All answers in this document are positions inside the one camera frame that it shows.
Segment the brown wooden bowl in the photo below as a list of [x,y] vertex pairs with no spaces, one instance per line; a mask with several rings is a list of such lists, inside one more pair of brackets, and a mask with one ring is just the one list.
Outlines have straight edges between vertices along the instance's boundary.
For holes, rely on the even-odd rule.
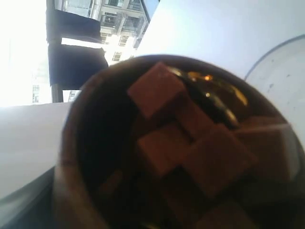
[[62,132],[53,198],[58,229],[302,229],[304,150],[235,75],[143,56],[84,85]]

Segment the brown cubes and gold coins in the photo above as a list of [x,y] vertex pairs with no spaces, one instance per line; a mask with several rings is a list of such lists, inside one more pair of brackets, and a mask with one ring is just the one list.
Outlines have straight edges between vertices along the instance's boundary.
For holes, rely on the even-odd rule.
[[126,173],[117,170],[100,188],[112,229],[137,229],[142,220],[181,229],[288,229],[294,206],[269,184],[285,189],[299,172],[298,145],[288,123],[251,117],[246,125],[215,122],[177,76],[158,63],[142,76],[108,77],[108,111],[125,101],[125,123],[107,122],[109,143],[131,138],[134,170],[120,198]]

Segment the clear plastic shaker cup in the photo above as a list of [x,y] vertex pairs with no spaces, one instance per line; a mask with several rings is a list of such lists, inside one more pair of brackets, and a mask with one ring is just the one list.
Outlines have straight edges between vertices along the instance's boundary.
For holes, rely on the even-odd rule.
[[261,57],[245,81],[263,94],[305,137],[305,36],[289,39]]

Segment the dark chair by window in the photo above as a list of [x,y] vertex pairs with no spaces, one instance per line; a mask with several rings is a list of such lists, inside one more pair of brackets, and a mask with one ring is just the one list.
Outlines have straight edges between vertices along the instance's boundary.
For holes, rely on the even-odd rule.
[[63,38],[100,44],[100,22],[55,8],[46,2],[46,35],[52,102],[63,102],[64,90],[79,90],[88,79],[108,68],[103,48],[62,44]]

